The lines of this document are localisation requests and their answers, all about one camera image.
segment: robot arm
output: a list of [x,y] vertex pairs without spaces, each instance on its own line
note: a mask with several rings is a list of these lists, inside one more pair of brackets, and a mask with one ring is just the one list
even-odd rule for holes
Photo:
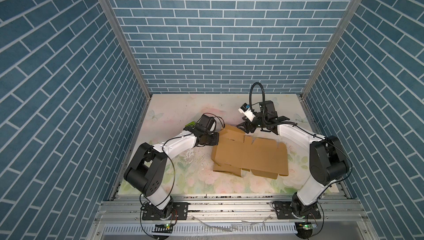
[[[259,102],[260,112],[252,107],[252,91],[259,85],[262,89],[262,102]],[[265,91],[262,84],[254,83],[249,93],[249,104],[244,103],[239,112],[244,115],[243,122],[237,128],[246,133],[253,133],[256,128],[261,131],[274,132],[299,144],[310,155],[310,177],[303,187],[293,195],[291,203],[293,214],[303,217],[315,208],[318,198],[336,180],[349,171],[349,164],[343,152],[343,147],[337,137],[325,137],[297,126],[288,121],[285,116],[278,116],[272,101],[265,101]]]
[[219,133],[213,132],[215,128],[215,119],[202,115],[197,123],[186,126],[180,134],[166,142],[154,145],[145,142],[138,147],[124,173],[124,179],[154,205],[158,216],[166,218],[172,210],[172,197],[161,186],[167,159],[197,145],[217,145]]
[[311,209],[316,209],[318,198],[328,186],[349,171],[347,158],[337,137],[307,133],[292,125],[278,125],[277,130],[278,135],[309,150],[311,175],[302,188],[293,195],[291,204],[295,216],[307,216]]

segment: cardboard flap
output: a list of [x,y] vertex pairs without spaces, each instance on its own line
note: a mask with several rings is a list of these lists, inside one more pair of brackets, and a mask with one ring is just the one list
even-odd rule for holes
[[235,126],[226,125],[225,129],[219,132],[219,139],[231,139],[238,142],[244,141],[244,131],[236,128]]
[[254,170],[254,169],[252,169],[252,174],[257,176],[267,177],[269,179],[277,179],[278,177],[277,173],[265,172],[265,171]]
[[211,158],[219,165],[229,164],[241,168],[240,156],[242,151],[240,150],[240,145],[242,144],[241,142],[220,137],[219,145],[215,146],[216,150]]
[[289,175],[289,166],[287,160],[287,146],[283,142],[278,143],[277,149],[279,161],[278,161],[278,172],[279,175],[288,176]]
[[279,173],[280,157],[277,151],[277,142],[273,139],[256,138],[249,145],[251,137],[246,136],[245,150],[242,158],[242,166],[244,168],[256,169],[259,171],[267,171]]
[[257,176],[277,179],[288,175],[287,148],[274,139],[245,136],[244,131],[226,126],[219,132],[219,142],[212,148],[214,171],[241,176],[241,169]]
[[224,172],[224,173],[233,174],[233,175],[241,177],[241,168],[236,168],[234,166],[230,166],[227,164],[223,164],[223,165],[214,164],[213,170],[215,172]]

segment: metal vent grille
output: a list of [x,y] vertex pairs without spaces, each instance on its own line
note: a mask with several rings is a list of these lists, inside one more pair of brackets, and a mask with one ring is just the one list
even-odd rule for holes
[[[144,230],[151,234],[154,223],[143,225]],[[273,222],[255,225],[245,225],[244,223],[208,223],[213,227],[221,227],[231,232],[218,228],[206,227],[200,223],[181,223],[174,226],[173,236],[193,236],[193,235],[220,235],[220,234],[296,234],[295,223],[291,222]],[[134,223],[116,223],[107,224],[103,235],[141,235],[144,232],[139,224]],[[155,233],[155,235],[169,235],[167,233]]]

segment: black mounting plate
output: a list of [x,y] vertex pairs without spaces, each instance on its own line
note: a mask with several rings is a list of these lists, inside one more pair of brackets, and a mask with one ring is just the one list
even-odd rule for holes
[[[153,205],[148,204],[146,206],[145,210],[144,210],[142,220],[144,220],[144,221],[162,221],[159,216],[156,216],[154,214],[154,212],[153,212],[154,208],[155,207]],[[179,221],[187,220],[188,202],[174,202],[172,204],[172,210],[177,211],[177,217],[178,217]]]
[[[290,204],[291,201],[273,202],[273,208],[275,209],[278,220],[298,219],[298,217],[293,215]],[[321,219],[321,213],[319,212],[318,206],[312,209],[311,213],[309,214],[310,219],[313,219],[314,217],[316,220]]]

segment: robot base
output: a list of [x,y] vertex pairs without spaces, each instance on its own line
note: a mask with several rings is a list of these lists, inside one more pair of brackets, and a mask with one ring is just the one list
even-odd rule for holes
[[[163,217],[158,215],[155,209],[155,206],[147,205],[144,210],[142,219],[144,221],[162,221]],[[173,202],[172,210],[177,211],[177,218],[179,221],[187,220],[188,202]]]
[[[291,201],[274,201],[272,203],[272,206],[275,209],[275,213],[277,214],[277,219],[303,219],[302,217],[297,217],[293,214],[291,203]],[[321,213],[319,212],[318,206],[316,204],[310,209],[308,219],[313,220],[314,217],[316,220],[321,219]]]

